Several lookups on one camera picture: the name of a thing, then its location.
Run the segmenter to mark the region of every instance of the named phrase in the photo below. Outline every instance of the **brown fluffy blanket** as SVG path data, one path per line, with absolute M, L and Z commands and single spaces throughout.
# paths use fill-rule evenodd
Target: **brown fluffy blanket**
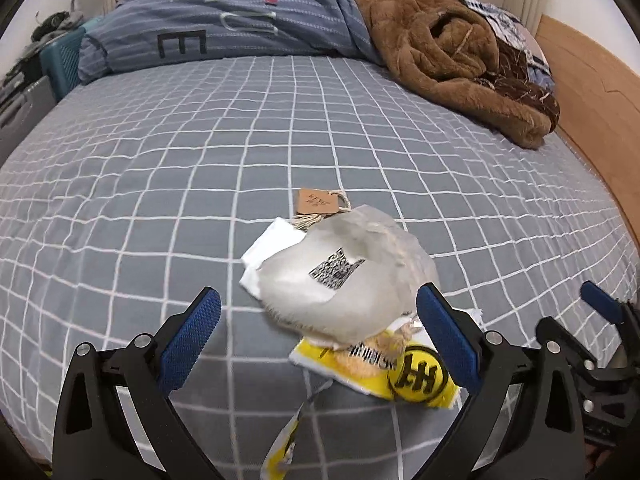
M 497 128 L 523 148 L 540 147 L 555 128 L 558 104 L 528 81 L 524 55 L 497 40 L 462 0 L 356 2 L 402 85 Z

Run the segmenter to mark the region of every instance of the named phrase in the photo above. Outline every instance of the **kraft paper tag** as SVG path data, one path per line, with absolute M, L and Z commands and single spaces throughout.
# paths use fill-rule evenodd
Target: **kraft paper tag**
M 298 213 L 301 215 L 332 215 L 339 210 L 338 196 L 328 191 L 303 188 L 298 194 Z

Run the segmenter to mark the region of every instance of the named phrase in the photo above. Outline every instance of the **yellow packaging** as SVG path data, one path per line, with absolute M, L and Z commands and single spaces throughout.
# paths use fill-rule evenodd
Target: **yellow packaging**
M 305 338 L 293 349 L 289 360 L 360 393 L 387 400 L 402 397 L 410 402 L 424 402 L 430 408 L 450 408 L 458 393 L 442 359 L 422 338 L 411 339 L 396 361 L 364 343 L 349 347 L 350 356 L 379 367 L 379 374 L 368 377 L 343 366 L 336 359 L 336 352 L 314 346 Z
M 311 396 L 298 408 L 296 414 L 291 417 L 284 428 L 271 444 L 271 449 L 260 468 L 260 480 L 284 480 L 289 466 L 293 460 L 293 452 L 296 447 L 296 431 L 300 423 L 300 416 L 305 408 L 312 404 L 315 398 L 323 391 L 331 387 L 333 381 L 323 383 Z

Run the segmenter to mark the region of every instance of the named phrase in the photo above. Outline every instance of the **blue duvet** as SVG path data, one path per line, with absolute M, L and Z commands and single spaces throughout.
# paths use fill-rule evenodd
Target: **blue duvet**
M 80 79 L 238 56 L 359 57 L 381 64 L 354 0 L 123 0 L 80 50 Z

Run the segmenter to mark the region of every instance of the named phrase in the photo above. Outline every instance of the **gray plaid bed sheet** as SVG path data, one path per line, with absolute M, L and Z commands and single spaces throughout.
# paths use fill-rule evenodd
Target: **gray plaid bed sheet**
M 292 215 L 300 187 L 341 188 L 396 218 L 434 256 L 449 301 L 481 308 L 485 329 L 534 344 L 538 319 L 555 316 L 603 365 L 616 333 L 578 287 L 633 298 L 638 254 L 605 187 L 547 139 L 521 150 L 359 60 L 211 60 L 77 88 L 0 170 L 0 410 L 50 456 L 76 345 L 153 333 L 211 285 L 222 322 L 172 401 L 227 479 L 257 479 L 321 378 L 287 362 L 298 339 L 238 285 L 239 258 Z M 303 419 L 287 478 L 409 479 L 459 406 L 335 385 Z

